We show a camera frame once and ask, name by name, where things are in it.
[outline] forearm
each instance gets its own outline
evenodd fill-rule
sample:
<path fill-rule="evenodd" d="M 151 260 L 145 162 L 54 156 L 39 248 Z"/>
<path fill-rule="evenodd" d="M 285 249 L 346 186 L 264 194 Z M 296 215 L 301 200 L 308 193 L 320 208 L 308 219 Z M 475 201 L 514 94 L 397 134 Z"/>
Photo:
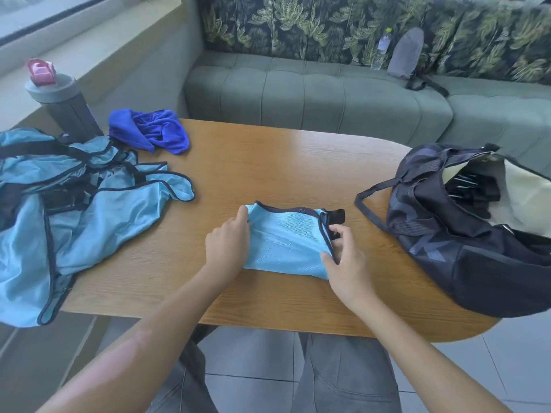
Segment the forearm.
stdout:
<path fill-rule="evenodd" d="M 394 358 L 431 413 L 510 412 L 378 298 L 366 298 L 355 312 Z"/>
<path fill-rule="evenodd" d="M 223 287 L 203 267 L 69 381 L 39 413 L 144 412 Z"/>

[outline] wood grain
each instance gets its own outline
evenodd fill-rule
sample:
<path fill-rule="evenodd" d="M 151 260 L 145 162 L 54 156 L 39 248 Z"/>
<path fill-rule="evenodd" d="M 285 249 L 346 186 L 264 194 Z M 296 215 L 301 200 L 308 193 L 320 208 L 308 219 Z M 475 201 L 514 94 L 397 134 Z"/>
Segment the wood grain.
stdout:
<path fill-rule="evenodd" d="M 498 319 L 467 311 L 447 297 L 397 241 L 371 224 L 353 201 L 392 178 L 408 147 L 386 140 L 300 130 L 183 120 L 192 147 L 168 161 L 193 180 L 192 202 L 171 202 L 162 220 L 79 276 L 63 310 L 142 317 L 189 280 L 205 262 L 204 237 L 255 200 L 279 207 L 346 210 L 346 224 L 368 255 L 381 298 L 433 342 L 482 333 Z M 384 216 L 389 190 L 366 202 Z M 202 322 L 372 336 L 325 280 L 243 270 Z"/>

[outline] green sofa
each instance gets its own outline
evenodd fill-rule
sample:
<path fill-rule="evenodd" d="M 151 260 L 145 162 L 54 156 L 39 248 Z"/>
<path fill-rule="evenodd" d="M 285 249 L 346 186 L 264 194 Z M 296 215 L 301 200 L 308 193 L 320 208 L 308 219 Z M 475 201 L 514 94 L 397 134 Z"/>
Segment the green sofa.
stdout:
<path fill-rule="evenodd" d="M 196 119 L 366 135 L 417 146 L 501 145 L 551 175 L 551 9 L 500 0 L 199 0 L 207 50 L 184 86 Z M 405 89 L 368 66 L 386 27 L 419 26 Z"/>

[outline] window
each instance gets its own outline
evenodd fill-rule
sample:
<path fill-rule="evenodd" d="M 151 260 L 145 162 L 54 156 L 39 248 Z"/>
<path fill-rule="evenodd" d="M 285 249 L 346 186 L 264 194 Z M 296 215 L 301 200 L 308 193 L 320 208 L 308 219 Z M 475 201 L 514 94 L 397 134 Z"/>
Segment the window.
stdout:
<path fill-rule="evenodd" d="M 140 1 L 0 0 L 0 76 Z"/>

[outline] gray tumbler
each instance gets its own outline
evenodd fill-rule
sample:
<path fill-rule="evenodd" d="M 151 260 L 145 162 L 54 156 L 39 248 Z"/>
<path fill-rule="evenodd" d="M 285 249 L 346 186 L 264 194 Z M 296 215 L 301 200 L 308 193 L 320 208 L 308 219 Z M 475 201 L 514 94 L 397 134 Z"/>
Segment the gray tumbler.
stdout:
<path fill-rule="evenodd" d="M 55 74 L 55 81 L 49 85 L 36 85 L 29 80 L 25 88 L 72 141 L 82 143 L 103 136 L 76 80 L 69 75 Z"/>

